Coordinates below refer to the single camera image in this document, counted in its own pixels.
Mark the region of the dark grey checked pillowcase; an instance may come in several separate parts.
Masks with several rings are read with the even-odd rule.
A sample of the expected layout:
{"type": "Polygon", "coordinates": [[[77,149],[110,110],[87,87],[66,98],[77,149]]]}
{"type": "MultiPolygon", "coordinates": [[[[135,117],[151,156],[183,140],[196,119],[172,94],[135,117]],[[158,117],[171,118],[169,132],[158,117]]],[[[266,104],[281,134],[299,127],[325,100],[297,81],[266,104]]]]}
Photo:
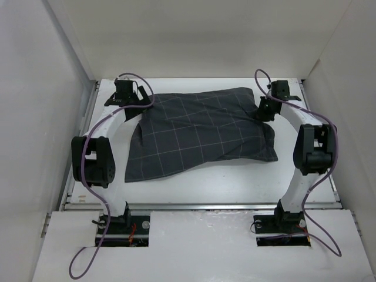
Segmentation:
{"type": "Polygon", "coordinates": [[[256,119],[253,90],[160,93],[133,132],[125,182],[172,176],[207,162],[276,162],[273,128],[256,119]]]}

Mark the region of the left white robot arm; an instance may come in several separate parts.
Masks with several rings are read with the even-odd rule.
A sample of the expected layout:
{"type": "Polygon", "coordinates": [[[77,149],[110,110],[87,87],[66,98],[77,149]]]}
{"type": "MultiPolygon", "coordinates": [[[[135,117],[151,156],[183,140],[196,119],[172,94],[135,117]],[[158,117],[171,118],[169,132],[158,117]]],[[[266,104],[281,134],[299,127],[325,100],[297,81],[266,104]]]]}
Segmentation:
{"type": "Polygon", "coordinates": [[[119,233],[131,228],[126,215],[127,202],[116,195],[112,183],[116,176],[111,140],[127,121],[152,108],[153,92],[148,94],[136,80],[115,79],[115,91],[103,105],[99,119],[82,136],[71,141],[73,178],[99,200],[111,226],[119,233]]]}

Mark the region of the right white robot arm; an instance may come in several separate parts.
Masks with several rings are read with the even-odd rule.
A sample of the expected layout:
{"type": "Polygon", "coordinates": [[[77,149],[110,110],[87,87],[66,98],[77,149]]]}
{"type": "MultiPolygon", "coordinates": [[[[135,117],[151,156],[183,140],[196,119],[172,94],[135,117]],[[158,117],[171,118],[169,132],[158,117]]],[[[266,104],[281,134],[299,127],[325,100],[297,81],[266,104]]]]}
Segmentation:
{"type": "Polygon", "coordinates": [[[333,167],[337,141],[334,127],[319,114],[307,110],[298,96],[291,95],[286,80],[272,81],[267,89],[260,99],[256,118],[271,122],[275,115],[280,115],[296,130],[295,171],[274,213],[255,216],[255,220],[261,223],[263,233],[289,233],[305,221],[303,207],[307,196],[320,176],[333,167]]]}

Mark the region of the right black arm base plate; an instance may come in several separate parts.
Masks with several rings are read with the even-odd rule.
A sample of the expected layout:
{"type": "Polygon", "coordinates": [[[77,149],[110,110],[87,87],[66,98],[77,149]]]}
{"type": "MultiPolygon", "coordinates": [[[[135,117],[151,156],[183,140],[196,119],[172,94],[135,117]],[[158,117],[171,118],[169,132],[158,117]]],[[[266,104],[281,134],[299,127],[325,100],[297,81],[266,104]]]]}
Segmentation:
{"type": "Polygon", "coordinates": [[[256,213],[250,230],[256,234],[258,247],[311,246],[302,213],[297,216],[256,213]]]}

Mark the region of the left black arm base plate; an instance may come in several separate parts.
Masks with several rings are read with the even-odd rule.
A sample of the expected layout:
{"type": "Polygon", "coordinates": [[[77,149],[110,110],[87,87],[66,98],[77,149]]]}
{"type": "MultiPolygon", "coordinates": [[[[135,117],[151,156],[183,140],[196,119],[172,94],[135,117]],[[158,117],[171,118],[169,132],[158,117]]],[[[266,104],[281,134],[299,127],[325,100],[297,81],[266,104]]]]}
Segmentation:
{"type": "Polygon", "coordinates": [[[149,215],[112,217],[102,247],[148,247],[149,215]]]}

